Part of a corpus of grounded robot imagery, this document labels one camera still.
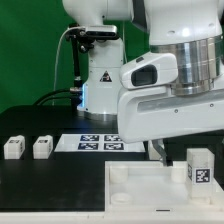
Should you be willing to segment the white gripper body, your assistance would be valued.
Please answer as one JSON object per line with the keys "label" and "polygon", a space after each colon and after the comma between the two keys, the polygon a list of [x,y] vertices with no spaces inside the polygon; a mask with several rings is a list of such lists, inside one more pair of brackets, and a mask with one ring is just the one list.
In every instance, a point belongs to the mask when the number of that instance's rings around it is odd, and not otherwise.
{"label": "white gripper body", "polygon": [[123,90],[118,133],[126,143],[224,129],[224,90],[170,97],[165,88]]}

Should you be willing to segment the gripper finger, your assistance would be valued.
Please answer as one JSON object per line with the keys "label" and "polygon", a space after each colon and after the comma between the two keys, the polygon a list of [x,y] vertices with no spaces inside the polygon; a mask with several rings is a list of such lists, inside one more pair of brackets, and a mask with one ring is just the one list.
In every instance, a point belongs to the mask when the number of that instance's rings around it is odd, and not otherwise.
{"label": "gripper finger", "polygon": [[163,144],[162,139],[157,139],[152,141],[153,148],[156,150],[156,152],[160,155],[160,161],[164,166],[172,166],[173,161],[171,158],[167,155],[165,151],[165,146]]}

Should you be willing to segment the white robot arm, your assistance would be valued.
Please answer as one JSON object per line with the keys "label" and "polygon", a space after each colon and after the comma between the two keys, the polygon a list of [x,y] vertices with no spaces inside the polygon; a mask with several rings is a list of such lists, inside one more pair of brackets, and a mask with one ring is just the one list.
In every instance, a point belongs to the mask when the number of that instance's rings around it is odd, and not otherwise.
{"label": "white robot arm", "polygon": [[118,133],[127,143],[224,129],[224,0],[62,0],[97,35],[130,20],[150,51],[121,67]]}

